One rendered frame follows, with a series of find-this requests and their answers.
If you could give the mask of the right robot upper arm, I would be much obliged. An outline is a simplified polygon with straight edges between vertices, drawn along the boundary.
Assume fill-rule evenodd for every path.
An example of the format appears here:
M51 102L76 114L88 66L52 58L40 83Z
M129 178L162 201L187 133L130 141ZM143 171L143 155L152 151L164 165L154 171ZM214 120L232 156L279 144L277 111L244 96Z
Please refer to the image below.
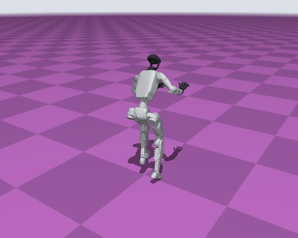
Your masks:
M158 80L162 81L162 83L168 88L168 92L170 94L174 94L177 90L172 86L170 80L167 76L161 72L156 72L156 77Z

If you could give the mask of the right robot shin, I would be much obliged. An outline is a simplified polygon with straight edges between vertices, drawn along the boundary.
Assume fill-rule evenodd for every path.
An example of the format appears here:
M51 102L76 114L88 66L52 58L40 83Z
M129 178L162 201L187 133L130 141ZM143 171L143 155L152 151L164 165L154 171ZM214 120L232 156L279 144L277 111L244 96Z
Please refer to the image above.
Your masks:
M159 174L160 162L163 157L163 151L164 151L164 140L161 139L159 142L159 148L157 147L154 148L154 161L155 161L154 171L156 171L157 174Z

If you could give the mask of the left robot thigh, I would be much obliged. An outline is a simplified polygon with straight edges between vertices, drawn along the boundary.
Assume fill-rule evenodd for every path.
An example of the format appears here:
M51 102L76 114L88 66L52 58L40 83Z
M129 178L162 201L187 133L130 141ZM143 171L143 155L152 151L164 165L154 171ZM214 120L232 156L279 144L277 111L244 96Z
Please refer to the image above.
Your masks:
M148 125L147 121L141 121L141 120L137 120L134 119L134 111L135 108L129 108L128 112L127 112L127 118L136 121L137 123L142 125L142 132L149 132L150 130L150 126Z

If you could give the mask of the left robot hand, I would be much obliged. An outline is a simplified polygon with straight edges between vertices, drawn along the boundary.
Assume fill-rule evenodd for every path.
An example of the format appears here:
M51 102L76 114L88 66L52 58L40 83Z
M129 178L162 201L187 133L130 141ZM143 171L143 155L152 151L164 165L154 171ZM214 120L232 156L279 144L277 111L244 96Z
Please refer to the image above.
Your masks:
M162 86L165 87L164 84L162 82L160 82L158 85L158 88L163 88Z

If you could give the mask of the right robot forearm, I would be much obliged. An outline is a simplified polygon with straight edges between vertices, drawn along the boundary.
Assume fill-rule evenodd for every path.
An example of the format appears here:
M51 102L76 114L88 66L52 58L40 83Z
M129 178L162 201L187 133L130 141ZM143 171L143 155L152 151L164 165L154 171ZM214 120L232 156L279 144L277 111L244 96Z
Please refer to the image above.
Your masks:
M183 92L182 89L179 89L178 87L176 87L174 85L173 85L173 87L177 90L174 94L176 94L176 95L181 95L182 94L182 92Z

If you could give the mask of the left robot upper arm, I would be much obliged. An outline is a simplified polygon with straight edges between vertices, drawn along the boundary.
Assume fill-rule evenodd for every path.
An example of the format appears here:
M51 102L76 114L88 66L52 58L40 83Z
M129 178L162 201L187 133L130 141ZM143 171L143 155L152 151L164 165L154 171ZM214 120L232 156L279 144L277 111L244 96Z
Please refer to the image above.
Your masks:
M133 86L132 86L132 93L133 94L136 94L135 93L135 89L136 89L136 84L137 84L138 76L139 76L139 74L134 76L134 83L133 83Z

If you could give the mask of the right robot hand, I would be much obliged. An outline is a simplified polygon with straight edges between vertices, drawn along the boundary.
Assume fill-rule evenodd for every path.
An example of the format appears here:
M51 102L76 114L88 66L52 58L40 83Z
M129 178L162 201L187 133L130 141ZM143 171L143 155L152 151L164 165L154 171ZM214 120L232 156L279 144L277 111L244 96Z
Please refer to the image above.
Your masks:
M187 84L186 82L183 83L183 81L181 84L180 83L178 83L178 84L179 84L179 89L182 89L183 92L184 92L184 89L186 89L189 86L189 84ZM182 92L182 94L183 94L183 92Z

